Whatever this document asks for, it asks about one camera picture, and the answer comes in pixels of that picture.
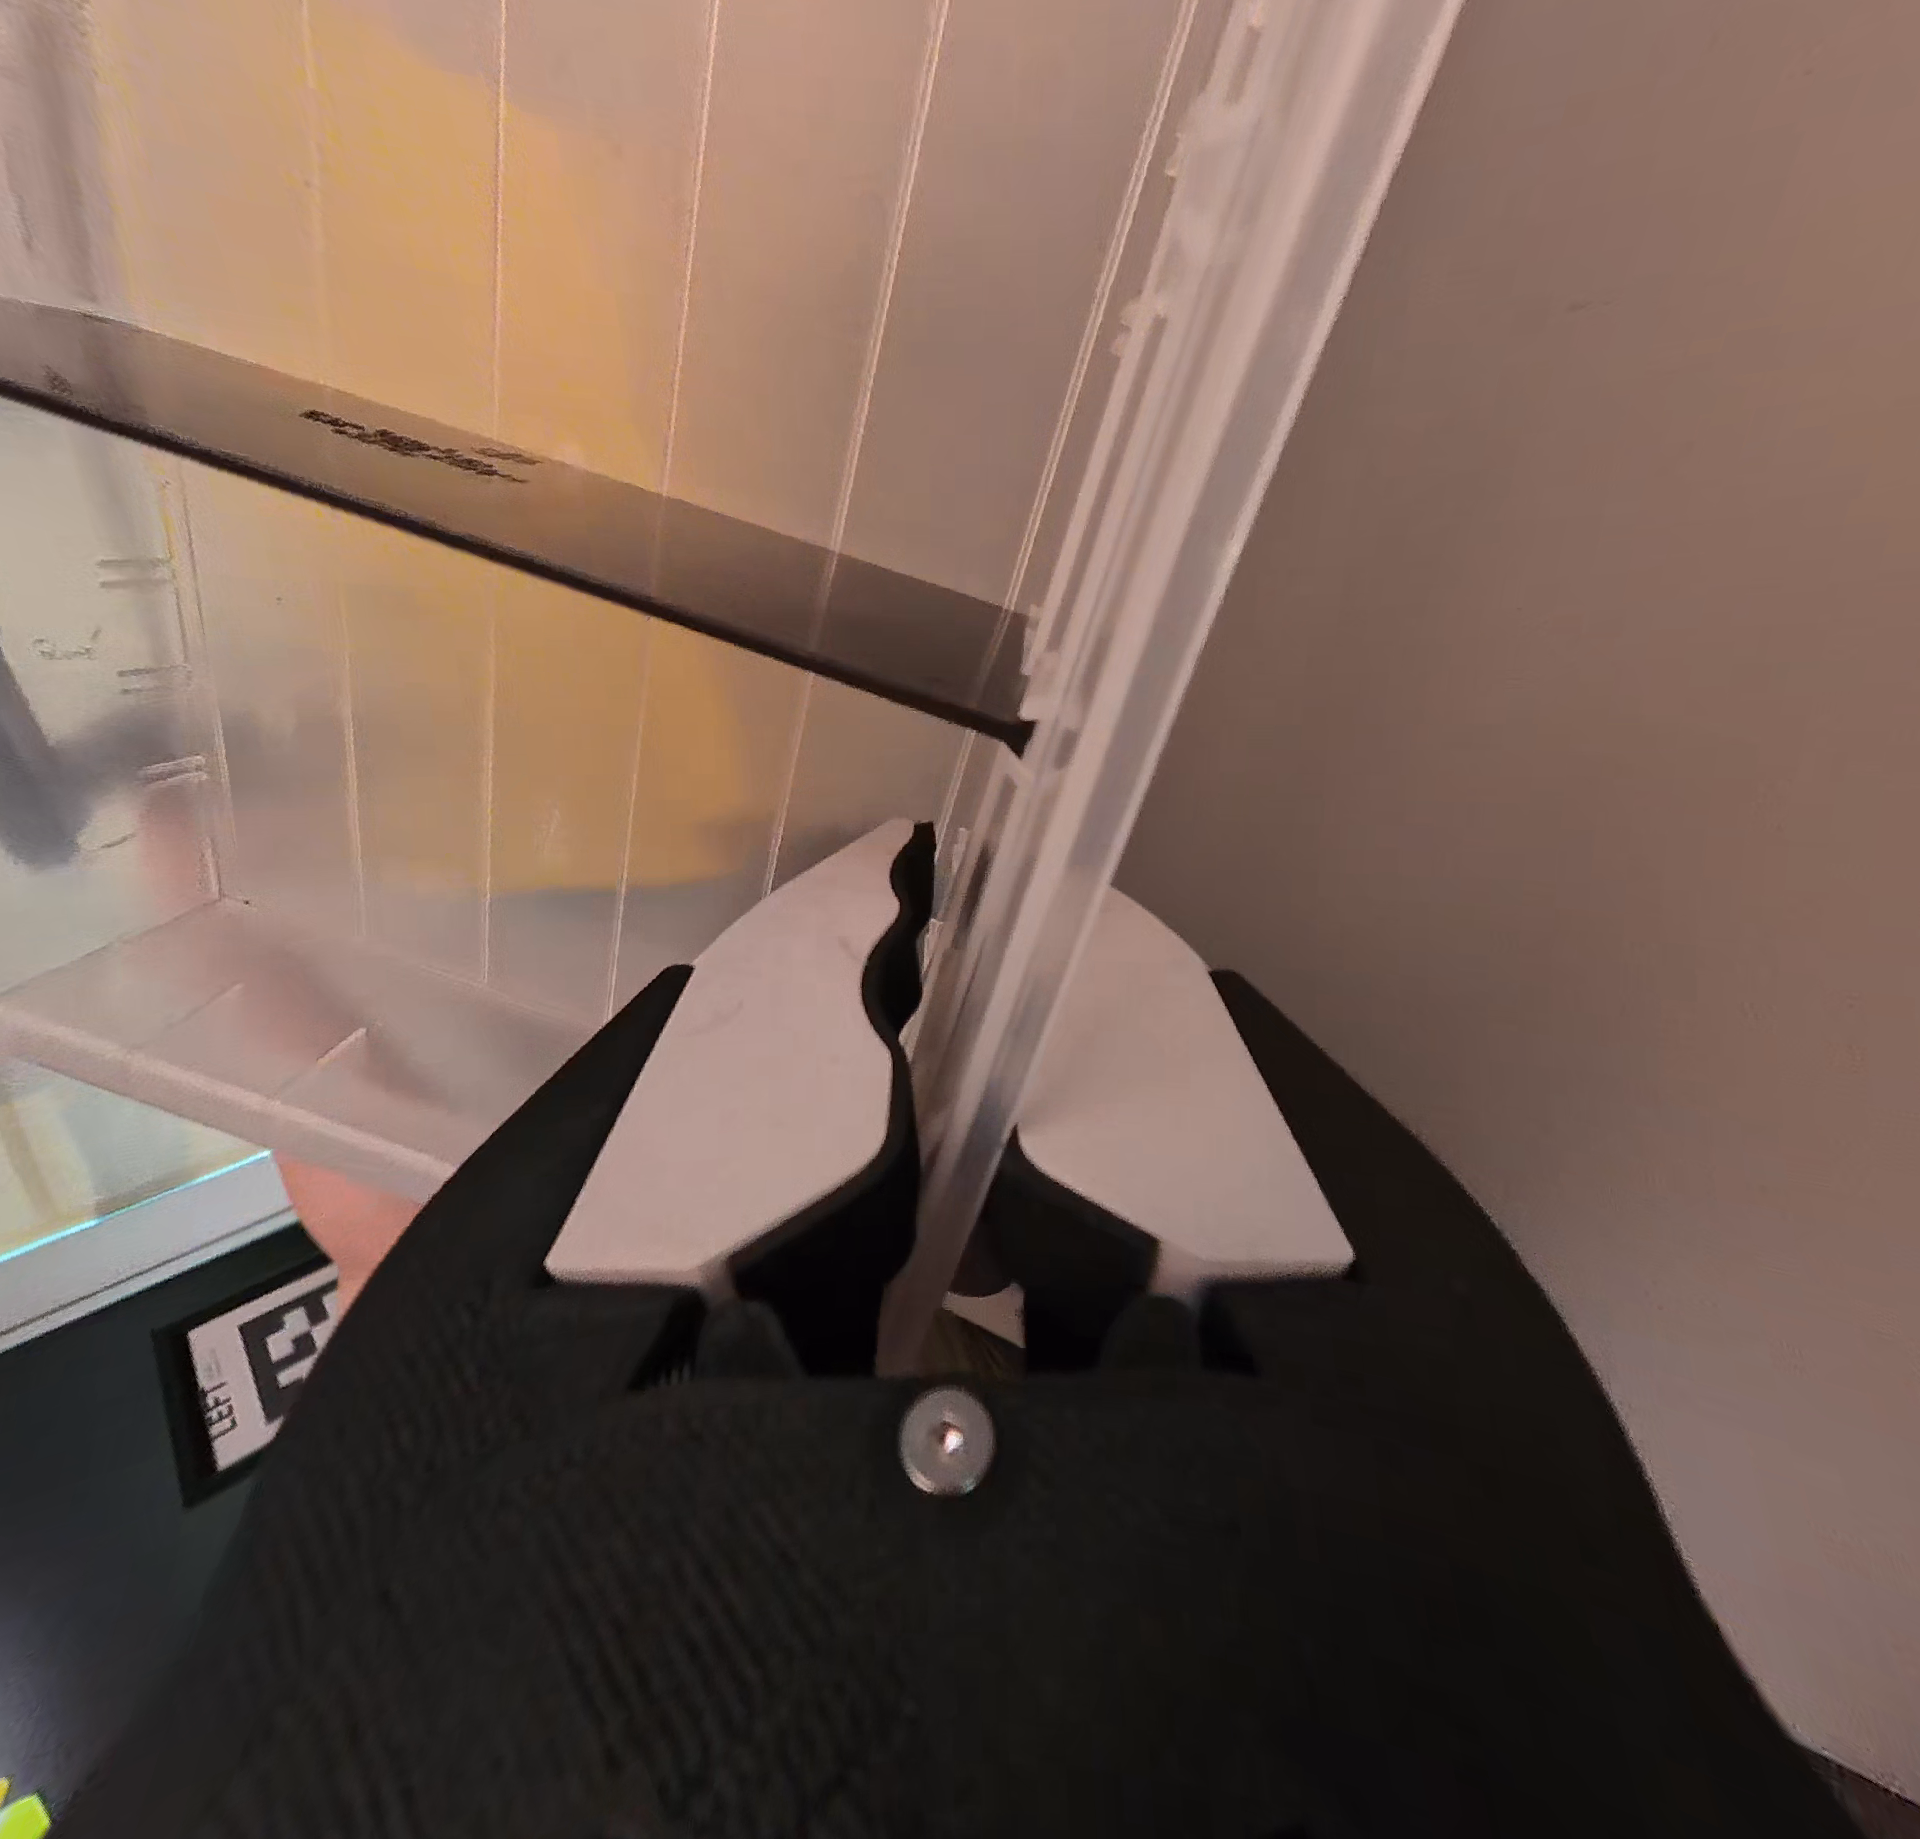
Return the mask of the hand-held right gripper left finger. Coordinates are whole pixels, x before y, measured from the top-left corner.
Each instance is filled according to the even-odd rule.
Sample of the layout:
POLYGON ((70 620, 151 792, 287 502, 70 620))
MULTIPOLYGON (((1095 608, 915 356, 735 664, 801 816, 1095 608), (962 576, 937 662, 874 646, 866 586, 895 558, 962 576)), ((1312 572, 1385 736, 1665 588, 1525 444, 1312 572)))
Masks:
POLYGON ((893 820, 766 894, 684 976, 544 1258, 768 1308, 805 1372, 872 1372, 922 1150, 905 1036, 939 836, 893 820))

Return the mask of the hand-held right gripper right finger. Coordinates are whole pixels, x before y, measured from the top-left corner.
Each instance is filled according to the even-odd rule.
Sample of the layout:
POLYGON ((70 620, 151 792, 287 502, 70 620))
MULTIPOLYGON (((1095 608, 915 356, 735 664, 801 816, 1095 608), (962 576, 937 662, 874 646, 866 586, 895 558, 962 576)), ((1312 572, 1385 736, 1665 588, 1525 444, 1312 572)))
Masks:
POLYGON ((1348 1276, 1354 1248, 1200 956, 1105 894, 978 1218, 1032 1372, 1147 1296, 1348 1276))

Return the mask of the clear plastic bin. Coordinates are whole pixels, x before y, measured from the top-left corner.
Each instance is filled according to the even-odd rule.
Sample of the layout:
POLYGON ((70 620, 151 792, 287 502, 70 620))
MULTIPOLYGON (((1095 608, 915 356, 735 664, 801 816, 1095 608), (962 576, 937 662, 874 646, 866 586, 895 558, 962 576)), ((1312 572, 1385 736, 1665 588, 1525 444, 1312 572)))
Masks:
POLYGON ((4 1062, 410 1200, 933 830, 905 1372, 1467 0, 4 0, 4 1062))

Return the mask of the black bin divider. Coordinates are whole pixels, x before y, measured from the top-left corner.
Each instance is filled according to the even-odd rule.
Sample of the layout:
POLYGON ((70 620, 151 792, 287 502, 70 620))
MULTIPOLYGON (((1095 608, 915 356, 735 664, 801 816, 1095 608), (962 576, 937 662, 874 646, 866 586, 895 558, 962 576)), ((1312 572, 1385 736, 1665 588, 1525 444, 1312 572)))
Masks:
POLYGON ((1027 624, 946 586, 111 316, 4 300, 2 392, 1015 754, 1034 736, 1027 624))

